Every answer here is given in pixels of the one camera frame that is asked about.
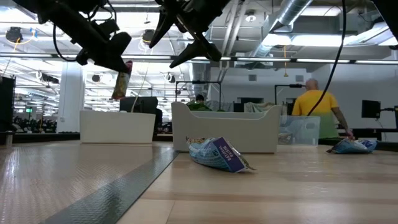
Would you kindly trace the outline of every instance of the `clear plastic container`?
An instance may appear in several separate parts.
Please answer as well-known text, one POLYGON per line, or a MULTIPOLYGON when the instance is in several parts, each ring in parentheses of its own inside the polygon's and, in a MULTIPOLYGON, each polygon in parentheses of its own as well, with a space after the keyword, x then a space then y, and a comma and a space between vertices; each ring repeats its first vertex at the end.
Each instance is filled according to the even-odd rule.
POLYGON ((318 116, 281 116, 278 145, 318 146, 320 121, 318 116))

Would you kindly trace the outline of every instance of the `chip bag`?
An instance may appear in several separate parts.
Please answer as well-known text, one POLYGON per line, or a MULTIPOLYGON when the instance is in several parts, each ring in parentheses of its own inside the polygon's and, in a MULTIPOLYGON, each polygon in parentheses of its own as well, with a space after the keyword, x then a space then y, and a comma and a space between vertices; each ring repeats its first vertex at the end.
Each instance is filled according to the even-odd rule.
POLYGON ((369 154, 376 149, 376 146, 377 141, 375 140, 350 141, 349 139, 344 139, 333 148, 327 150, 327 152, 335 154, 369 154))
POLYGON ((129 68, 129 73, 119 72, 116 86, 112 94, 112 99, 114 100, 120 100, 126 97, 127 87, 129 86, 131 77, 132 61, 126 62, 126 66, 129 68))
POLYGON ((225 138, 187 138, 191 158, 204 166, 229 172, 254 170, 225 138))

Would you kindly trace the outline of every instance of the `yellow shirt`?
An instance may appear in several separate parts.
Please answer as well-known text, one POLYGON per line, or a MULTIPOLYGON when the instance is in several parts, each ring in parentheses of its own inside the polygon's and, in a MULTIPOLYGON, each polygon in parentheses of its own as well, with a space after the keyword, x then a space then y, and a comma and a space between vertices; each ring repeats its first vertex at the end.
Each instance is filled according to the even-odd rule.
MULTIPOLYGON (((308 115, 322 96, 322 93, 323 90, 309 90, 299 96, 294 104, 292 115, 308 115)), ((328 114, 331 113, 332 108, 337 107, 338 103, 336 98, 332 94, 326 92, 321 103, 313 111, 313 114, 328 114)))
MULTIPOLYGON (((294 104, 292 115, 306 116, 318 102, 322 96, 322 90, 310 90, 299 96, 294 104)), ((338 132, 335 127, 332 108, 337 108, 336 98, 327 93, 323 97, 321 103, 315 108, 311 116, 321 117, 319 127, 319 138, 337 138, 338 132)))

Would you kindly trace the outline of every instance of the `blue snack bag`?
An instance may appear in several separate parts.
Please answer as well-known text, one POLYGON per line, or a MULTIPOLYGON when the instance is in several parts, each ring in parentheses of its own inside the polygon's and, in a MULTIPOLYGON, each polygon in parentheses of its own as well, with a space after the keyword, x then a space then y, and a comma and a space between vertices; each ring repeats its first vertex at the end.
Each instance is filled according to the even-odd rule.
POLYGON ((335 154, 369 154, 376 149, 376 146, 377 141, 375 140, 350 141, 349 139, 344 139, 333 148, 327 150, 327 152, 335 154))
POLYGON ((254 170, 225 138, 187 138, 191 158, 204 166, 229 172, 254 170))

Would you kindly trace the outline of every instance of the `diamond plate metal strip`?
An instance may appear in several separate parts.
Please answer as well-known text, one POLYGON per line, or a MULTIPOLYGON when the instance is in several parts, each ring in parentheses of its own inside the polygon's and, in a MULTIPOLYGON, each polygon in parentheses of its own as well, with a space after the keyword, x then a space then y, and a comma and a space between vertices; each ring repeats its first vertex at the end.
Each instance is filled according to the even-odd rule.
POLYGON ((177 155, 174 150, 158 155, 42 223, 116 223, 177 155))

